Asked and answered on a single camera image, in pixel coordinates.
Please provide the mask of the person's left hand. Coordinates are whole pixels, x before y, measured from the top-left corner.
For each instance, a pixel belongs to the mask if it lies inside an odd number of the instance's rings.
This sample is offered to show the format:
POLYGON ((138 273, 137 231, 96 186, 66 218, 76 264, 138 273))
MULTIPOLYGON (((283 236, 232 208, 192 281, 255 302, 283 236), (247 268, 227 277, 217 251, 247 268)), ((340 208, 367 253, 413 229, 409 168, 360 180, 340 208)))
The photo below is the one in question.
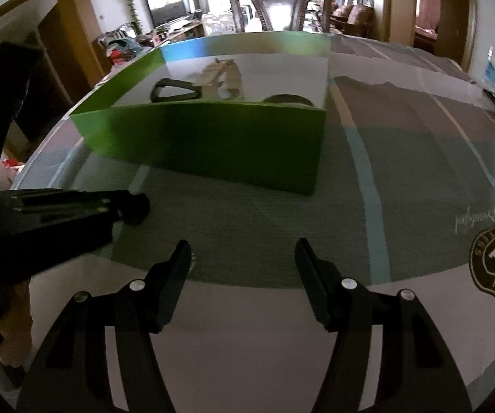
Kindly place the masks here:
POLYGON ((8 312, 0 321, 0 363, 20 367, 32 350, 32 326, 29 282, 15 286, 8 312))

